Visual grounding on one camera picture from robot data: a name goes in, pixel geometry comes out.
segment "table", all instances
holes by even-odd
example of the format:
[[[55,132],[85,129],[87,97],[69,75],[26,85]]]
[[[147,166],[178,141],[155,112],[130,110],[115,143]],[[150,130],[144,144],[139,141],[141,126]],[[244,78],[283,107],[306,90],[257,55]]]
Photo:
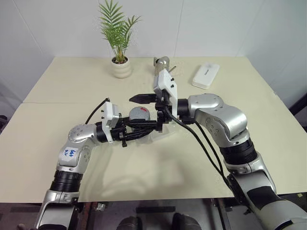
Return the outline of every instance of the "table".
[[[127,79],[112,77],[109,61],[54,58],[0,135],[0,202],[41,202],[73,126],[84,123],[106,97],[125,116],[137,106],[128,102],[130,97],[153,92],[152,58],[131,58],[134,71]],[[221,66],[208,90],[190,85],[205,61]],[[247,115],[251,138],[277,193],[307,191],[307,135],[247,58],[177,57],[171,58],[170,66],[174,65],[179,98],[211,92]],[[154,104],[146,107],[154,118]],[[100,116],[96,113],[91,122]],[[173,129],[174,134],[153,143],[132,141],[127,148],[115,143],[94,149],[79,201],[232,196],[192,135],[179,126]]]

